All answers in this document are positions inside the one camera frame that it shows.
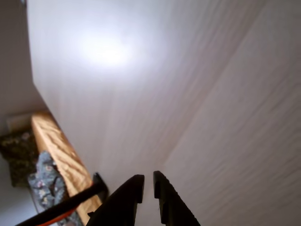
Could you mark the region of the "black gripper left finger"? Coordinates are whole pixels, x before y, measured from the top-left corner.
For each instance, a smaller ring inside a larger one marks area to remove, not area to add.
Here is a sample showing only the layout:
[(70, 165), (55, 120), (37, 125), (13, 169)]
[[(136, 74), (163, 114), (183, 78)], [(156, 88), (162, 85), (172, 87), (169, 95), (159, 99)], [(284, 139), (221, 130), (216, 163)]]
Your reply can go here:
[(133, 226), (143, 201), (144, 175), (134, 175), (108, 197), (90, 217), (88, 226)]

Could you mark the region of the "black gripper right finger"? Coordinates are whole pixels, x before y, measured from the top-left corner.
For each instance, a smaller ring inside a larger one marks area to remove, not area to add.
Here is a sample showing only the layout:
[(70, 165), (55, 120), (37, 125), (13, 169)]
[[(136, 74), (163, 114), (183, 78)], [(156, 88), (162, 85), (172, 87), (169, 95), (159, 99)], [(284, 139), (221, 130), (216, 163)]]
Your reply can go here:
[(160, 220), (166, 226), (199, 226), (190, 209), (160, 171), (153, 172), (154, 197), (159, 200)]

